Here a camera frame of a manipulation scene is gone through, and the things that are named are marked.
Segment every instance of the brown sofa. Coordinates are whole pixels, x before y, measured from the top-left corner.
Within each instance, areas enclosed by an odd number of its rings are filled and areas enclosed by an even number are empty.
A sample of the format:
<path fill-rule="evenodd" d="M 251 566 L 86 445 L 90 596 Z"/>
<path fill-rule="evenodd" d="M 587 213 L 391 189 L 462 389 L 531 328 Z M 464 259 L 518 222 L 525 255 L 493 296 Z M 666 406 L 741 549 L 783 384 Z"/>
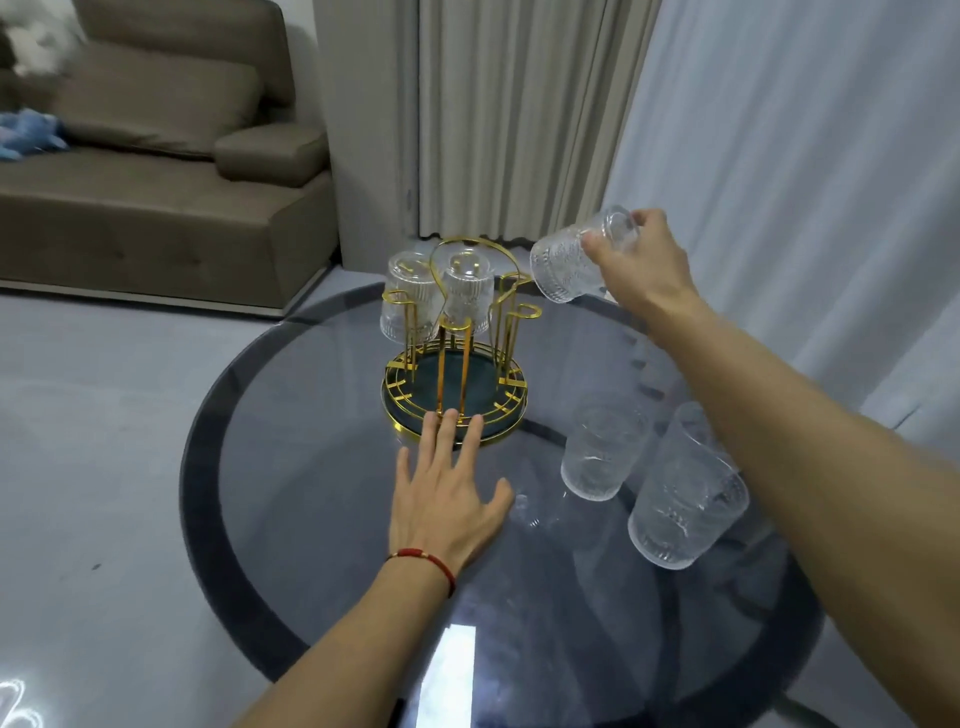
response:
<path fill-rule="evenodd" d="M 0 287 L 282 315 L 337 224 L 325 132 L 265 123 L 294 103 L 279 7 L 75 5 L 62 78 L 0 71 L 0 110 L 53 112 L 72 145 L 0 162 Z"/>

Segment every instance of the forearm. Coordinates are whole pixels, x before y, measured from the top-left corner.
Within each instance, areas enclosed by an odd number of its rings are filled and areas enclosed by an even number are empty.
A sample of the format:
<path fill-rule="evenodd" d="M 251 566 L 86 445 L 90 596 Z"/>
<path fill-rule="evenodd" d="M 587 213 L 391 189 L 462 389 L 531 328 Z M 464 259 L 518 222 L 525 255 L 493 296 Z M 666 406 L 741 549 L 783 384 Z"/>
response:
<path fill-rule="evenodd" d="M 845 636 L 923 724 L 960 717 L 960 477 L 700 302 L 651 315 Z"/>
<path fill-rule="evenodd" d="M 385 726 L 403 671 L 444 603 L 433 564 L 391 559 L 372 586 L 236 724 L 236 728 Z"/>

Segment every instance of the blue plush toy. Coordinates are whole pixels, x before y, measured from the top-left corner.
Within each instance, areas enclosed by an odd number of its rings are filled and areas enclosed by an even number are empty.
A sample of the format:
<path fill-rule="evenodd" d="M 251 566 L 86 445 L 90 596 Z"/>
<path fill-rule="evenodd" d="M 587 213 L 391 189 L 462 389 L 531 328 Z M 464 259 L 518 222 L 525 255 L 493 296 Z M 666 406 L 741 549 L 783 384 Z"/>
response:
<path fill-rule="evenodd" d="M 59 126 L 56 116 L 33 109 L 0 113 L 0 160 L 19 161 L 48 149 L 69 149 L 57 136 Z"/>

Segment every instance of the glass cup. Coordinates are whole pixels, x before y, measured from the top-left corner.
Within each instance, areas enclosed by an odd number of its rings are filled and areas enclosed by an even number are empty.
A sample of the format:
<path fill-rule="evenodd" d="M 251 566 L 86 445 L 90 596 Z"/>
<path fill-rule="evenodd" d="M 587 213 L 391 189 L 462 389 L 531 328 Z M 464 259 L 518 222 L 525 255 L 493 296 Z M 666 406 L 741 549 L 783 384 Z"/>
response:
<path fill-rule="evenodd" d="M 601 210 L 585 223 L 553 232 L 534 243 L 530 270 L 538 288 L 550 301 L 566 303 L 586 293 L 601 293 L 603 277 L 590 262 L 580 240 L 587 231 L 604 235 L 617 250 L 627 250 L 639 239 L 633 215 L 620 205 Z"/>
<path fill-rule="evenodd" d="M 620 395 L 593 394 L 574 412 L 560 476 L 569 490 L 587 500 L 614 497 L 633 469 L 651 432 L 639 407 Z"/>
<path fill-rule="evenodd" d="M 685 569 L 750 505 L 747 486 L 698 402 L 682 404 L 660 442 L 627 521 L 630 540 L 649 561 Z"/>
<path fill-rule="evenodd" d="M 490 327 L 493 305 L 493 266 L 487 257 L 472 248 L 454 253 L 442 273 L 446 288 L 444 313 L 454 327 L 462 327 L 470 319 L 473 335 Z M 462 331 L 454 331 L 463 336 Z"/>
<path fill-rule="evenodd" d="M 394 255 L 387 264 L 386 285 L 384 290 L 404 291 L 413 300 L 417 312 L 417 343 L 422 344 L 429 340 L 444 305 L 440 287 L 430 273 L 429 255 L 413 251 Z M 402 303 L 384 301 L 380 311 L 380 330 L 384 336 L 398 344 L 406 343 L 404 316 L 409 316 L 405 313 L 407 307 Z"/>

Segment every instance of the right hand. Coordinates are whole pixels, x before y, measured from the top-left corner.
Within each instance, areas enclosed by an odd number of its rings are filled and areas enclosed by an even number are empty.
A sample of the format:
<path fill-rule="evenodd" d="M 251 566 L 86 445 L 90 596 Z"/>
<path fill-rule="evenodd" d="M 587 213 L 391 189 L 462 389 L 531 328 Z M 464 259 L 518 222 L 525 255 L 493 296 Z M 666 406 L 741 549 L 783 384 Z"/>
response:
<path fill-rule="evenodd" d="M 658 314 L 691 303 L 701 303 L 693 284 L 686 251 L 677 245 L 661 209 L 635 209 L 643 226 L 640 239 L 628 251 L 614 250 L 598 233 L 584 235 L 587 257 L 600 267 L 607 289 L 616 301 L 653 325 Z"/>

